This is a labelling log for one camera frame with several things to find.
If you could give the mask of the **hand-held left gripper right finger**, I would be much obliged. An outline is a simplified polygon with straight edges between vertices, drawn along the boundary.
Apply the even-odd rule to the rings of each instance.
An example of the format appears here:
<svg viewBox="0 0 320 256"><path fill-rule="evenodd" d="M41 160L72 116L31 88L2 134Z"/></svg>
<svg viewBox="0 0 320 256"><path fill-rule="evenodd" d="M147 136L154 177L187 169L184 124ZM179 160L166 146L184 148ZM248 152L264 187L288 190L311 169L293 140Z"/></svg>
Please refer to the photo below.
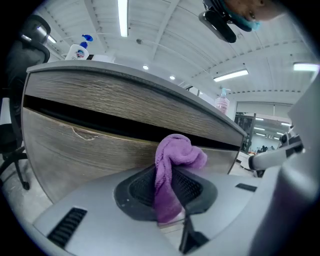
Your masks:
<svg viewBox="0 0 320 256"><path fill-rule="evenodd" d="M261 179L212 171L173 170L173 190L185 209L179 251L190 254L215 238L245 208Z"/></svg>

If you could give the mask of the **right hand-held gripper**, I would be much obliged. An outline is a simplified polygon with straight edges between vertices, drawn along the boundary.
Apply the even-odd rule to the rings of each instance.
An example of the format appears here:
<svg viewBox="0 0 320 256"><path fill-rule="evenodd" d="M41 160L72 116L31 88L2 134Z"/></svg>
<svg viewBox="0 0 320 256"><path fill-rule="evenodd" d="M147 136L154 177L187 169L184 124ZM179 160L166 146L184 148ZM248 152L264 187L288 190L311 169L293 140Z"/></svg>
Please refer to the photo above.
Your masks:
<svg viewBox="0 0 320 256"><path fill-rule="evenodd" d="M250 156L248 159L249 168L255 171L262 171L270 167L280 166L282 160L286 160L294 154L302 153L304 150L300 135L296 132L293 124L288 132L285 132L280 137L279 141L279 149Z"/></svg>

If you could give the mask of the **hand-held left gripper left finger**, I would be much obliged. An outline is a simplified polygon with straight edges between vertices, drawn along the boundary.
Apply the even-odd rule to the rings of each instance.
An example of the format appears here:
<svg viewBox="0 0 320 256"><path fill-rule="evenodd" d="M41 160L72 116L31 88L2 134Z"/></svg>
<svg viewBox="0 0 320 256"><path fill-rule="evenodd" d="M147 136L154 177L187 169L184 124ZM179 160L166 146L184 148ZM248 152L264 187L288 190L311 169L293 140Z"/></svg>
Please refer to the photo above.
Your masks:
<svg viewBox="0 0 320 256"><path fill-rule="evenodd" d="M72 208L86 211L64 252L74 256L183 256L155 221L134 220L116 204L114 191L142 169L88 181L46 209L33 223L45 237Z"/></svg>

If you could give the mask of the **purple cloth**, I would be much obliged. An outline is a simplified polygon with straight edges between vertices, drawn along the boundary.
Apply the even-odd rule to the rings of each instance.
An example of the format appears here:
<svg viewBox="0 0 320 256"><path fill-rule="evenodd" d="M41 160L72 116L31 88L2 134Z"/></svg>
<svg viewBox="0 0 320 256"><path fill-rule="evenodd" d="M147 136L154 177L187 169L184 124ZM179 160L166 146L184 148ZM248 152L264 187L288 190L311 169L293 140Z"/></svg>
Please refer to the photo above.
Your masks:
<svg viewBox="0 0 320 256"><path fill-rule="evenodd" d="M181 134L170 134L158 145L155 153L154 201L157 222L167 224L183 210L175 195L171 182L173 166L186 166L201 169L206 165L208 156L189 138Z"/></svg>

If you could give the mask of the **dark wooden sink cabinet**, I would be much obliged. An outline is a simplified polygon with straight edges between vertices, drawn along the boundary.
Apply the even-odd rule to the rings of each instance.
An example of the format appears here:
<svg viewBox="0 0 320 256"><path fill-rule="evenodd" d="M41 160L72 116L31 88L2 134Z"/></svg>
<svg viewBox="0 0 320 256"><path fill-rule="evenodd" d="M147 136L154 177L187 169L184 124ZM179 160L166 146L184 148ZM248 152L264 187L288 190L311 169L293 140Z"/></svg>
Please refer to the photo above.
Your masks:
<svg viewBox="0 0 320 256"><path fill-rule="evenodd" d="M189 91L143 71L85 60L27 69L23 108L73 125L159 144L171 134L194 146L240 151L245 133Z"/></svg>

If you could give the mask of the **pink pump bottle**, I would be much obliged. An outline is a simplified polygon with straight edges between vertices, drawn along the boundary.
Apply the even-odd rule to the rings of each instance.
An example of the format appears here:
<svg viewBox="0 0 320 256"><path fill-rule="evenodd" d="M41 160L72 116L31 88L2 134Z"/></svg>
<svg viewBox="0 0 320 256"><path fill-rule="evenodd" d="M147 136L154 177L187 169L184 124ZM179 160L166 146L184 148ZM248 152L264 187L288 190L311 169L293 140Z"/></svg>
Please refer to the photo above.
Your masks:
<svg viewBox="0 0 320 256"><path fill-rule="evenodd" d="M217 97L215 100L215 107L225 115L228 112L228 107L230 103L230 101L227 99L227 92L229 91L230 89L228 88L222 88L220 96Z"/></svg>

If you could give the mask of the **long ceiling light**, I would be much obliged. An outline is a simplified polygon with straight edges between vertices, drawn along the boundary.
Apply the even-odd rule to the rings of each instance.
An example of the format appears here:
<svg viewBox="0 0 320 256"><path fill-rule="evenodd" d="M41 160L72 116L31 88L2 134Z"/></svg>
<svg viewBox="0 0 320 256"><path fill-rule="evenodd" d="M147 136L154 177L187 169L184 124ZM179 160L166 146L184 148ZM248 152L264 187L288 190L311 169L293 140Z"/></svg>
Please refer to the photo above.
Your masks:
<svg viewBox="0 0 320 256"><path fill-rule="evenodd" d="M248 72L247 69L242 69L242 70L238 70L238 71L235 71L235 72L231 72L231 73L228 73L228 74L224 74L224 75L221 75L221 76L214 77L213 80L215 82L221 82L221 81L225 81L225 80L229 80L229 79L233 79L233 78L237 78L237 77L246 76L248 74L249 74L249 72Z"/></svg>
<svg viewBox="0 0 320 256"><path fill-rule="evenodd" d="M293 70L302 72L318 72L320 70L320 65L315 63L295 62L293 64Z"/></svg>
<svg viewBox="0 0 320 256"><path fill-rule="evenodd" d="M118 22L121 37L128 37L129 0L117 0Z"/></svg>

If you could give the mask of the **white pump bottle blue cap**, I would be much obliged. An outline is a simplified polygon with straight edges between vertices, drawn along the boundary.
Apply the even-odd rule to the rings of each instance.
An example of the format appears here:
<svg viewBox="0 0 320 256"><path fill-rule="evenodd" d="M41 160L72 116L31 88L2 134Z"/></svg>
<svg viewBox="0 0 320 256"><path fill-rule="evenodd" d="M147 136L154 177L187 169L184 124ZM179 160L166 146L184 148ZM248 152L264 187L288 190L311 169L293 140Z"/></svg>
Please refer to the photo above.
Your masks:
<svg viewBox="0 0 320 256"><path fill-rule="evenodd" d="M89 42L92 42L94 39L89 34L83 34L82 37L84 40L79 44L73 44L66 57L66 61L73 61L73 60L86 60L89 56L89 52L87 50Z"/></svg>

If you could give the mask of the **black office chair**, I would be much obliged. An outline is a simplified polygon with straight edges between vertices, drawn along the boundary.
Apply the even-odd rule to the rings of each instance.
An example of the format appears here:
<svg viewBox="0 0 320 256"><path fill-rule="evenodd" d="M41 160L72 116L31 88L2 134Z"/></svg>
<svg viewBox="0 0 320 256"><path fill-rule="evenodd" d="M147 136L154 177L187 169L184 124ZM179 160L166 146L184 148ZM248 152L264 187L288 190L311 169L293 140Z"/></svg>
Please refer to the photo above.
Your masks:
<svg viewBox="0 0 320 256"><path fill-rule="evenodd" d="M22 188L30 189L23 179L19 161L26 160L24 152L21 112L27 69L47 63L50 51L45 42L51 33L49 24L39 15L30 15L17 33L6 58L3 78L0 78L0 176L11 165L15 165Z"/></svg>

